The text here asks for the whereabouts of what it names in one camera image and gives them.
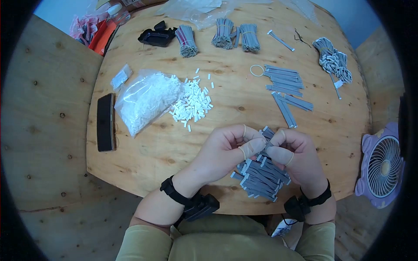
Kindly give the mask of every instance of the hand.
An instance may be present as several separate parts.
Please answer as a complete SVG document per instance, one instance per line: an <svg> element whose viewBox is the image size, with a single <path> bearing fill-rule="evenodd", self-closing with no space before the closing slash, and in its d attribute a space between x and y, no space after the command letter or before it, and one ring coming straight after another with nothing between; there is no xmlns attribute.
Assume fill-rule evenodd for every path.
<svg viewBox="0 0 418 261"><path fill-rule="evenodd" d="M308 198L316 198L327 188L324 171L309 135L290 129L279 129L266 152L280 169L286 169L292 181L301 185Z"/></svg>
<svg viewBox="0 0 418 261"><path fill-rule="evenodd" d="M185 171L203 186L220 180L237 164L262 151L265 145L265 137L248 126L216 128Z"/></svg>

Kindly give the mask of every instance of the olive green sleeve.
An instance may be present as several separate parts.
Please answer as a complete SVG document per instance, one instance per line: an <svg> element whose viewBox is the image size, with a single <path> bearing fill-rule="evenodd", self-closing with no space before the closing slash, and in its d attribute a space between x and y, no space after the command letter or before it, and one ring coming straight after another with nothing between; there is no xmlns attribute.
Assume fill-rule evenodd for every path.
<svg viewBox="0 0 418 261"><path fill-rule="evenodd" d="M125 232L116 261L168 260L171 245L170 236L158 228L131 226Z"/></svg>
<svg viewBox="0 0 418 261"><path fill-rule="evenodd" d="M333 261L334 239L334 223L313 225L304 231L295 251L308 261Z"/></svg>

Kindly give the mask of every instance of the white bottle cap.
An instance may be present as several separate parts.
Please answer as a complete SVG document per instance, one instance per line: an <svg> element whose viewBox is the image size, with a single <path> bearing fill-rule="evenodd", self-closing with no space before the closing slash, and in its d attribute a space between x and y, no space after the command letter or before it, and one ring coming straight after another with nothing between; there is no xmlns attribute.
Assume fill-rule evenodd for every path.
<svg viewBox="0 0 418 261"><path fill-rule="evenodd" d="M119 10L120 10L120 9L122 9L122 4L121 4L121 3L117 3L116 5L111 6L111 7L107 10L107 12L109 13L109 15L114 15L114 14L116 14L117 12L119 12Z"/></svg>

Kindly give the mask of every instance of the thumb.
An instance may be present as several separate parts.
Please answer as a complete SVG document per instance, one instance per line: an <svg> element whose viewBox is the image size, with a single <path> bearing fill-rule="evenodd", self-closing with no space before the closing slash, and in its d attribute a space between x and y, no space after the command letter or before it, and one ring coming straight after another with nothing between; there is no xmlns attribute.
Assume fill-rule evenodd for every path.
<svg viewBox="0 0 418 261"><path fill-rule="evenodd" d="M234 162L234 164L239 164L243 160L246 160L262 151L265 148L265 144L266 140L263 138L252 139L236 149L229 150L226 154L228 161Z"/></svg>
<svg viewBox="0 0 418 261"><path fill-rule="evenodd" d="M280 164L286 165L292 160L293 152L282 147L271 146L266 149L270 158Z"/></svg>

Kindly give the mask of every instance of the person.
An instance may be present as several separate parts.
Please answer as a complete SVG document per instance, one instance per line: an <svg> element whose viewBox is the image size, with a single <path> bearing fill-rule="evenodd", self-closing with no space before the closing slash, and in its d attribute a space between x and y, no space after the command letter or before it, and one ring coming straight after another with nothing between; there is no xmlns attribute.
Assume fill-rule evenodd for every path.
<svg viewBox="0 0 418 261"><path fill-rule="evenodd" d="M279 129L270 143L273 146L266 152L273 163L286 169L307 198L316 198L327 189L328 181L308 135ZM265 146L265 137L245 125L216 128L190 165L173 176L173 186L191 198L244 159L254 160ZM183 209L159 188L150 192L138 205L116 260L334 260L334 195L311 207L295 250L268 236L263 225L248 216L211 214L193 222L184 220L177 229L171 227Z"/></svg>

